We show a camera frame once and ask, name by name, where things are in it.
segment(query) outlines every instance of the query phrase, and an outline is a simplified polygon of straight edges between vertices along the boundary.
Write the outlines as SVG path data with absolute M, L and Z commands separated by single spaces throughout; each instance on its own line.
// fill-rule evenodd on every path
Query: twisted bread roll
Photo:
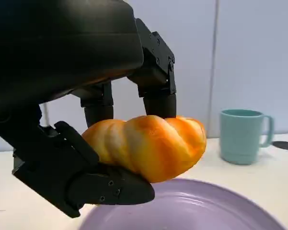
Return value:
M 195 165 L 206 149 L 204 126 L 191 118 L 148 115 L 100 121 L 83 133 L 100 162 L 119 165 L 150 183 L 172 179 Z

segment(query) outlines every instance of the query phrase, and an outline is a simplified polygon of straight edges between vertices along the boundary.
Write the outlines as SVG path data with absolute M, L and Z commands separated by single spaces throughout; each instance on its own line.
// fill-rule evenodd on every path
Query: mug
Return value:
M 260 144 L 263 120 L 268 119 L 267 139 Z M 274 136 L 274 119 L 258 111 L 231 109 L 220 113 L 221 158 L 234 164 L 256 161 L 259 148 L 268 147 Z

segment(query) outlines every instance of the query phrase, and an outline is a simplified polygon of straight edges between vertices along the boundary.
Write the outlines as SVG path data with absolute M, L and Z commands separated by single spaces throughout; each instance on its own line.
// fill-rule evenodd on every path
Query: robotic hand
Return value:
M 111 81 L 127 76 L 148 115 L 175 117 L 174 62 L 122 0 L 1 0 L 0 136 L 13 175 L 72 218 L 84 204 L 151 201 L 147 181 L 99 163 L 67 123 L 41 126 L 39 104 L 71 93 L 91 126 L 113 118 Z

